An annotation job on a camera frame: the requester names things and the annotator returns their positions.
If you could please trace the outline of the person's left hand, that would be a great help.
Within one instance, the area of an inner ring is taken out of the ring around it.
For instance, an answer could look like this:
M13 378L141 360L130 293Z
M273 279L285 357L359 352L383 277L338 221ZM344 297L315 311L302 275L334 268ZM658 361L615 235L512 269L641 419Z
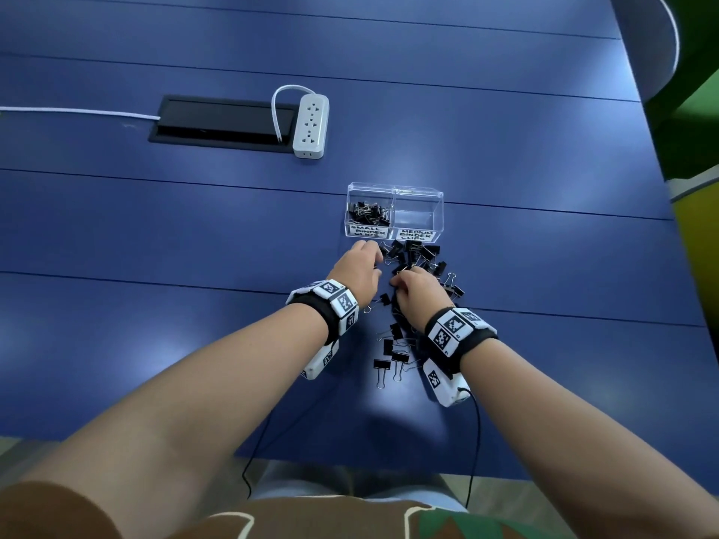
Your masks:
M368 306L377 294L382 272L362 271L360 269L360 241L356 241L328 273L328 280L343 284L354 295L359 307Z

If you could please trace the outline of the person's right hand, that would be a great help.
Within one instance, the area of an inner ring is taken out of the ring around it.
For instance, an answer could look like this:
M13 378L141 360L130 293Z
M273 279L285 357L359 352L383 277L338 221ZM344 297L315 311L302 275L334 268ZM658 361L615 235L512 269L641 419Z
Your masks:
M409 293L396 290L395 293L401 313L411 326L424 334L431 318L440 310L454 307L454 303L433 274L420 267L410 270L417 272L417 279Z

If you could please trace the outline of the person's right forearm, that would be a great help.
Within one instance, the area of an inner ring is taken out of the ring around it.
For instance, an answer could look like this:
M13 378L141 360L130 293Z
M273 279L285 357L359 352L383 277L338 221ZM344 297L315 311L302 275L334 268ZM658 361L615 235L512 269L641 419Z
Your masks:
M490 338L462 374L580 539L719 539L719 501L650 444Z

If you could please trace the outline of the person's left forearm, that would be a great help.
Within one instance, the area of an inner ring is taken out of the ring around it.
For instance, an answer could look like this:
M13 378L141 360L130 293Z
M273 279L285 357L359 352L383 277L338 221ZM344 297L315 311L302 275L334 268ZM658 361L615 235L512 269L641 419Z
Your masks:
M0 492L0 537L174 534L327 339L295 303L186 356Z

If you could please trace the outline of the pile of black binder clips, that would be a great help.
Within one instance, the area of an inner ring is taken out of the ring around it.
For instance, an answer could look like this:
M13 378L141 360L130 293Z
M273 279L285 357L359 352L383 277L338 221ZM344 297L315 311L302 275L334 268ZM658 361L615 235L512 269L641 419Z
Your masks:
M391 245L380 244L380 250L385 265L394 266L392 275L418 267L439 281L451 300L464 296L464 290L456 285L455 273L445 274L446 262L437 261L440 252L438 245L421 241L395 240ZM383 357L374 362L378 370L377 387L379 389L384 387L385 374L388 371L392 372L392 380L399 382L405 372L416 369L422 373L424 364L428 361L432 361L439 371L445 372L446 364L442 361L444 356L430 338L411 326L400 309L396 291L391 295L387 292L383 293L378 303L389 307L392 323L378 336L378 340L383 343Z

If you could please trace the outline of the heap of small binder clips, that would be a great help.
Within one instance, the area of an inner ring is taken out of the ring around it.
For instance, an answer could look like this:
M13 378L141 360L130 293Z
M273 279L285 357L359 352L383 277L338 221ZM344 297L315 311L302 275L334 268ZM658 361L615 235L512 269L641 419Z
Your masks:
M389 227L391 208L377 202L352 202L348 206L349 221L356 225Z

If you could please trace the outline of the clear two-compartment plastic box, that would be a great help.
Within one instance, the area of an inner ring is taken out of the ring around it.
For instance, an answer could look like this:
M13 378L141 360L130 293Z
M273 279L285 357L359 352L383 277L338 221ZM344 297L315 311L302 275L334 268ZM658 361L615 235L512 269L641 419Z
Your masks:
M391 225L375 227L349 221L352 202L377 202L391 208ZM421 241L436 244L445 227L444 193L433 188L352 182L346 193L345 235L375 241Z

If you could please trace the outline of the left marker-patterned wrist band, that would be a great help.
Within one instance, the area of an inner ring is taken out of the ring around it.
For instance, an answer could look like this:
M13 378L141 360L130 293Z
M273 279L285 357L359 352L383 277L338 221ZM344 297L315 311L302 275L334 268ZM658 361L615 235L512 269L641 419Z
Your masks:
M333 345L352 326L359 312L358 302L350 289L337 280L315 281L294 289L285 304L299 303L314 309L328 327L324 346Z

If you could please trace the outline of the marker-patterned wrist band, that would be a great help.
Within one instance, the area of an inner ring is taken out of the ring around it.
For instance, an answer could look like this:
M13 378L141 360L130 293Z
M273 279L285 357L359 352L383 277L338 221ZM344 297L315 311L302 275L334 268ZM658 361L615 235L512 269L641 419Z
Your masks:
M359 312L358 302L350 289L337 280L315 281L294 289L285 304L299 303L314 309L328 327L324 346L333 345L352 326Z
M461 372L463 357L490 338L497 330L480 316L463 307L445 307L430 317L424 329L427 356L452 379Z

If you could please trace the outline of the right marker-patterned wrist band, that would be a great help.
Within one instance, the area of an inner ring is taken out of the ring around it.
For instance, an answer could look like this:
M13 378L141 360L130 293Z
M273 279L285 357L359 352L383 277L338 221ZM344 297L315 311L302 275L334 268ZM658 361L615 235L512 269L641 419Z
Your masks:
M461 372L463 357L490 338L497 330L480 316L463 307L445 307L430 317L424 329L427 356L452 379Z

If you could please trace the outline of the white power strip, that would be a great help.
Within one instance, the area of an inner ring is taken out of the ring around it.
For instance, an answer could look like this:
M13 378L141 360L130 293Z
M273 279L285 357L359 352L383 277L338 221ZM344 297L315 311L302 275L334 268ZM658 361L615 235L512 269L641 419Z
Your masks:
M308 93L301 98L292 140L292 150L295 156L314 160L324 156L328 116L328 97Z

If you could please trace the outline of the light blue shorts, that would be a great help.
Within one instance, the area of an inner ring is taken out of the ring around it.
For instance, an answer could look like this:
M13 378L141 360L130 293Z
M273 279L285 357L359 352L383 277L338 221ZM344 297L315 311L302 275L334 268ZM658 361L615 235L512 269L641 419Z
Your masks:
M371 502L413 501L467 511L437 473L281 461L269 461L249 500L326 496L353 496Z

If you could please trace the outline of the brown patterned shirt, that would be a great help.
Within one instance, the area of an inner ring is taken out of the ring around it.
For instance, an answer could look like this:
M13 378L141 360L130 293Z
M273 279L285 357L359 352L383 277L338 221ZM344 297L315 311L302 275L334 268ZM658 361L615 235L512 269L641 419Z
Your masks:
M70 489L24 482L0 491L0 539L122 539L110 517ZM163 539L566 539L501 518L414 501L279 497L248 501Z

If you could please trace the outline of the green and yellow cabinet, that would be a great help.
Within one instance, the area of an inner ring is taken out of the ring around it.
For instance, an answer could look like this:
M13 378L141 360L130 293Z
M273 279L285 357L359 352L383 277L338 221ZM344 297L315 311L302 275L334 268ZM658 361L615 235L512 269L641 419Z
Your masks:
M671 80L645 105L664 179L698 185L674 201L719 355L719 0L664 0L677 27Z

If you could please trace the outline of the grey chair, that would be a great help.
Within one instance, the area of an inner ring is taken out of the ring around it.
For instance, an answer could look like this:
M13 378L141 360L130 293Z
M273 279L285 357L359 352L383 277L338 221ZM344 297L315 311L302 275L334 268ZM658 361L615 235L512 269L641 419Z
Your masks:
M674 77L680 58L677 20L667 0L610 0L643 103Z

